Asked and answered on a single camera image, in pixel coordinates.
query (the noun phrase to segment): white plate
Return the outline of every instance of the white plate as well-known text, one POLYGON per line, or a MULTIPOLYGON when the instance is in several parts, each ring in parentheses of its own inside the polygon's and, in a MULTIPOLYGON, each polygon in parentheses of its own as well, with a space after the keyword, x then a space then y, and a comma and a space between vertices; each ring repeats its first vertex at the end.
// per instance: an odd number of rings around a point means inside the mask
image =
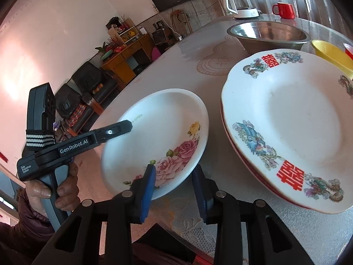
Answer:
POLYGON ((183 89, 168 89, 135 103, 119 119, 132 131, 109 140, 102 153, 102 177, 112 194, 129 189, 147 165, 156 166, 152 199, 174 188, 199 162, 208 138, 208 114, 202 100, 183 89))
POLYGON ((225 125, 283 196, 323 213, 353 205, 353 85, 301 51, 260 52, 237 63, 222 91, 225 125))
POLYGON ((245 165, 245 167, 250 171, 250 173, 265 187, 267 188, 269 191, 271 191, 272 193, 276 194, 277 196, 279 196, 280 198, 282 198, 285 201, 288 201, 294 205, 297 205, 299 207, 303 207, 306 208, 304 206, 301 206, 297 203, 295 203, 293 200, 289 200, 287 199, 285 196, 283 196, 281 193, 279 193, 266 179, 263 178, 263 176, 253 167, 253 165, 241 154, 241 152, 239 151, 239 149, 237 148, 237 146, 235 145, 235 143, 233 142, 232 138, 231 138, 231 134, 228 132, 228 129, 225 126, 225 121, 224 121, 224 117, 223 117, 223 106, 221 103, 221 118, 222 118, 222 124, 223 124, 223 128, 225 130, 225 134, 227 135, 229 142, 231 143, 231 146, 233 147, 235 153, 238 155, 239 159, 243 162, 243 164, 245 165))

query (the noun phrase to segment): lace tablecloth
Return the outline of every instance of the lace tablecloth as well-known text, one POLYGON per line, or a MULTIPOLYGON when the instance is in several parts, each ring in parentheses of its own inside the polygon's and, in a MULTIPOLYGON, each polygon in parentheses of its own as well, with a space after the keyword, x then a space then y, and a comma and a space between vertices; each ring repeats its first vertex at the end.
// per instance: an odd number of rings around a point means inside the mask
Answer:
MULTIPOLYGON (((342 49, 343 42, 352 44, 340 33, 303 19, 283 20, 275 15, 262 15, 260 19, 295 25, 310 33, 313 39, 326 40, 342 49)), ((156 91, 182 88, 196 93, 204 101, 210 119, 209 140, 200 161, 206 177, 238 200, 264 199, 315 264, 334 264, 353 234, 353 209, 325 215, 284 201, 251 175, 224 132, 220 116, 221 90, 229 70, 249 56, 237 39, 227 35, 227 29, 236 23, 230 17, 219 18, 173 46, 126 87, 93 128, 116 122, 130 106, 156 91)), ((309 43, 302 50, 314 52, 309 43)), ((102 146, 96 148, 98 155, 101 150, 102 146)), ((178 236, 214 255, 217 228, 202 222, 190 177, 169 194, 153 201, 151 212, 178 236)))

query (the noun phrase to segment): red decoration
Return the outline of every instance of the red decoration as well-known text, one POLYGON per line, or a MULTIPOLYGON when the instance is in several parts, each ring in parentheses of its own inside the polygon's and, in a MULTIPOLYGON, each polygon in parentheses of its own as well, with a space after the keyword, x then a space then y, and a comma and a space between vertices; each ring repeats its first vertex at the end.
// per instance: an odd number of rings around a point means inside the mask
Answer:
POLYGON ((291 164, 288 160, 283 162, 277 172, 277 176, 283 183, 288 183, 294 190, 301 191, 304 183, 304 171, 291 164))
POLYGON ((123 45, 123 46, 116 47, 115 50, 114 50, 114 52, 115 52, 115 53, 120 53, 123 49, 125 49, 125 46, 124 46, 124 45, 123 45))
POLYGON ((273 68, 279 65, 278 61, 273 55, 263 56, 262 59, 270 68, 273 68))
POLYGON ((8 159, 6 158, 6 156, 4 156, 1 152, 0 152, 0 158, 4 161, 4 162, 8 162, 8 159))

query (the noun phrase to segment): red cup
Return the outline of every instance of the red cup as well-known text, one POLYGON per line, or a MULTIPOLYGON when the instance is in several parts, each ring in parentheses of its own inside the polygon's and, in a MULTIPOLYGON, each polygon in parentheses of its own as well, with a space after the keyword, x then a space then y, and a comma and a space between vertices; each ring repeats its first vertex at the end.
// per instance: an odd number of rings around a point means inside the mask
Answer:
POLYGON ((292 4, 280 3, 272 6, 272 13, 280 15, 283 19, 295 19, 295 13, 292 4), (275 13, 275 7, 278 7, 278 13, 275 13))

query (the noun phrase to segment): chair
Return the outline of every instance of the chair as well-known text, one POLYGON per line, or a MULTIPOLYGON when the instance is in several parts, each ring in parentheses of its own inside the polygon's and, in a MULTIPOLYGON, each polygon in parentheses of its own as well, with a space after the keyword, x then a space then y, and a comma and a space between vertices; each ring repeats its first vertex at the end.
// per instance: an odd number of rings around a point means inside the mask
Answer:
POLYGON ((94 114, 94 110, 81 99, 80 93, 63 84, 55 94, 56 110, 63 117, 62 125, 71 136, 77 136, 80 130, 94 114))
POLYGON ((117 87, 112 71, 100 70, 90 62, 85 62, 73 75, 72 80, 82 93, 83 101, 101 115, 101 103, 117 87))
POLYGON ((184 38, 193 33, 189 23, 189 17, 183 10, 171 12, 172 27, 179 35, 184 38))
POLYGON ((55 94, 56 109, 69 137, 88 132, 120 93, 115 74, 85 62, 55 94))

